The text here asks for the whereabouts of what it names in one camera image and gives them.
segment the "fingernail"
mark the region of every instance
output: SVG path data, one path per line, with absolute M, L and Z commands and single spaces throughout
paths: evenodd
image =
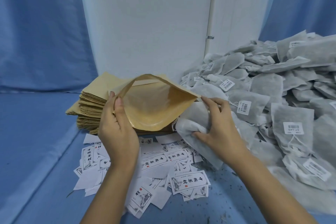
M 115 105 L 117 106 L 121 106 L 123 105 L 123 100 L 121 97 L 118 97 L 116 100 L 115 100 Z

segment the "left hand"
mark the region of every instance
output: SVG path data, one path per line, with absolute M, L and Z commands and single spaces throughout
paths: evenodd
M 113 102 L 114 96 L 115 93 L 111 92 L 103 108 L 98 137 L 110 156 L 111 166 L 135 167 L 139 154 L 139 139 L 126 116 L 122 98 L 118 97 Z

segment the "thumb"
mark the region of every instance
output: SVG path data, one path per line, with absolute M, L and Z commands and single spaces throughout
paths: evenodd
M 204 134 L 201 132 L 194 132 L 192 135 L 196 137 L 198 140 L 200 140 L 201 142 L 208 144 L 208 134 Z
M 114 113 L 119 123 L 120 130 L 132 127 L 125 113 L 124 102 L 121 97 L 118 97 L 114 102 Z

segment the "forearm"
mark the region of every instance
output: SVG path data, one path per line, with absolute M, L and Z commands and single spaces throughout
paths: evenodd
M 233 170 L 240 177 L 268 223 L 316 224 L 315 219 L 250 152 Z
M 135 165 L 110 167 L 81 224 L 120 222 Z

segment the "right hand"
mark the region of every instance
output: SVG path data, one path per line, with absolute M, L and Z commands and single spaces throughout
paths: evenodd
M 210 109 L 211 129 L 208 134 L 194 132 L 193 135 L 232 167 L 242 157 L 249 154 L 249 151 L 233 122 L 229 102 L 220 98 L 209 99 L 204 96 L 202 96 L 202 100 Z

